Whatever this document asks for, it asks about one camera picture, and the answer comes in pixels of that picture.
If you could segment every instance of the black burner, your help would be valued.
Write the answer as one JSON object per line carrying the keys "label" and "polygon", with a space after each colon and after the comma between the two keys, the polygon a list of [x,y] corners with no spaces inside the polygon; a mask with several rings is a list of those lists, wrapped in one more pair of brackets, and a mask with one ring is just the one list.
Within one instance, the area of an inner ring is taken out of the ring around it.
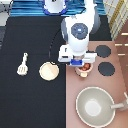
{"label": "black burner", "polygon": [[106,45],[99,45],[96,48],[96,53],[98,56],[105,58],[111,54],[111,49]]}
{"label": "black burner", "polygon": [[114,66],[109,62],[102,62],[98,66],[100,74],[103,76],[112,76],[115,72]]}

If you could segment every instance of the white bowl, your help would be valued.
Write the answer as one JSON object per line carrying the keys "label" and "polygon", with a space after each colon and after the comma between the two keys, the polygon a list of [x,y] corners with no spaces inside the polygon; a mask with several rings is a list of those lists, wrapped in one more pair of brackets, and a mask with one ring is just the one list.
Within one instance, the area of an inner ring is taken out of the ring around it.
{"label": "white bowl", "polygon": [[76,99],[76,110],[80,119],[94,128],[102,128],[109,125],[115,117],[115,109],[112,97],[99,87],[83,89]]}

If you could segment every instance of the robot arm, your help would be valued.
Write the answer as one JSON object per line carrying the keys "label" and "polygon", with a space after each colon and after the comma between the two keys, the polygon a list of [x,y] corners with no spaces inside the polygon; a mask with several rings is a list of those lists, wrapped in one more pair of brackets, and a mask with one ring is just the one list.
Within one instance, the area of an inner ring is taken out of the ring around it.
{"label": "robot arm", "polygon": [[87,53],[89,33],[95,33],[100,26],[100,18],[94,0],[85,0],[86,12],[66,17],[61,23],[64,40],[59,51],[59,62],[70,62],[70,66],[81,67],[84,63],[94,63],[96,53]]}

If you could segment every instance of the pink countertop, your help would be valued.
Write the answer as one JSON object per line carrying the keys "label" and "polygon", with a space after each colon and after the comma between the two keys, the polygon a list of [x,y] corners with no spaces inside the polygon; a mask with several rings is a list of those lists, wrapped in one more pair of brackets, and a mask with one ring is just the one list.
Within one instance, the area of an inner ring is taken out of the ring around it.
{"label": "pink countertop", "polygon": [[[93,70],[87,78],[79,77],[73,67],[66,67],[66,128],[90,128],[77,115],[75,104],[77,95],[86,87],[96,86],[106,90],[112,96],[115,103],[125,100],[123,93],[126,92],[126,87],[114,41],[90,41],[89,50],[95,51],[98,45],[110,47],[111,55],[107,58],[97,56]],[[106,77],[99,73],[98,65],[103,61],[114,65],[114,75]],[[128,110],[122,112],[116,110],[114,120],[105,128],[128,128]]]}

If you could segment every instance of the black table surface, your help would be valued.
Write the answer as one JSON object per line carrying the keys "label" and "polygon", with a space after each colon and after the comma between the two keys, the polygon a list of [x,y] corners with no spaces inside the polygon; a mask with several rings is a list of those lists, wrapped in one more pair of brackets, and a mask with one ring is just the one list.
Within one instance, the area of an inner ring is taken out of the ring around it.
{"label": "black table surface", "polygon": [[[45,81],[40,66],[48,61],[50,43],[64,17],[10,17],[0,53],[0,128],[66,128],[66,66],[59,76]],[[55,38],[52,61],[65,41]],[[28,53],[28,74],[17,68]]]}

